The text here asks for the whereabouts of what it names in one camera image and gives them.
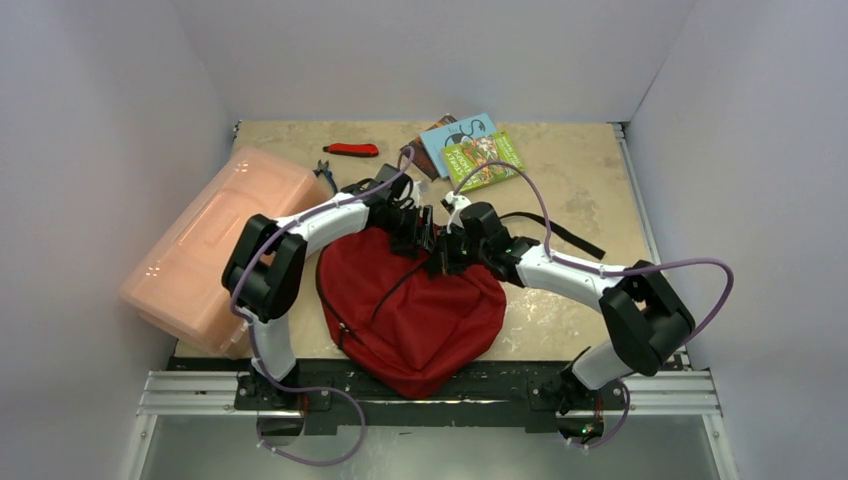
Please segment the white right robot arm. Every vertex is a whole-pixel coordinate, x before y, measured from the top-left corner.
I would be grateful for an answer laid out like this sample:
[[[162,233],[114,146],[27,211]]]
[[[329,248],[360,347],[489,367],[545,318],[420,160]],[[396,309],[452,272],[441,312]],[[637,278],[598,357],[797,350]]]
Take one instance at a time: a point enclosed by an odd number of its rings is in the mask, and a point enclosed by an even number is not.
[[[569,404],[588,405],[601,387],[628,374],[656,374],[694,332],[693,316],[653,264],[559,257],[537,240],[511,235],[487,202],[449,196],[442,204],[450,214],[437,236],[444,273],[482,266],[498,281],[558,294],[602,316],[608,341],[579,355],[561,381]]]

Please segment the red student backpack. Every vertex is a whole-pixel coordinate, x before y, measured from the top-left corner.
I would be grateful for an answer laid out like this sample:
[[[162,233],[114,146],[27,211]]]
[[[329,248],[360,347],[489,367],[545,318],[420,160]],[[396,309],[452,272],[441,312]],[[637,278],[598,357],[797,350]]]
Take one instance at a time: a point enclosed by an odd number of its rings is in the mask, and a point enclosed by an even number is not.
[[[325,247],[316,290],[328,332],[355,364],[410,399],[425,398],[484,354],[507,308],[502,284],[484,268],[430,277],[429,257],[389,251],[378,228]]]

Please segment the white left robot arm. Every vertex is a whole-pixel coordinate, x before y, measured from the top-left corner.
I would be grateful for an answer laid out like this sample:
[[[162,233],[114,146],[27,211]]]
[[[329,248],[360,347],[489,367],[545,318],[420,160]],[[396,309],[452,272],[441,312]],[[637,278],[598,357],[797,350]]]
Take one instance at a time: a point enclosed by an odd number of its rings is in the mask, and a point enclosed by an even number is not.
[[[306,260],[346,236],[378,228],[420,248],[435,240],[433,208],[423,203],[414,181],[389,164],[376,177],[339,189],[301,212],[250,217],[222,273],[229,309],[247,328],[252,367],[263,377],[259,395],[272,408],[297,399],[289,374],[297,359],[288,315],[299,296]]]

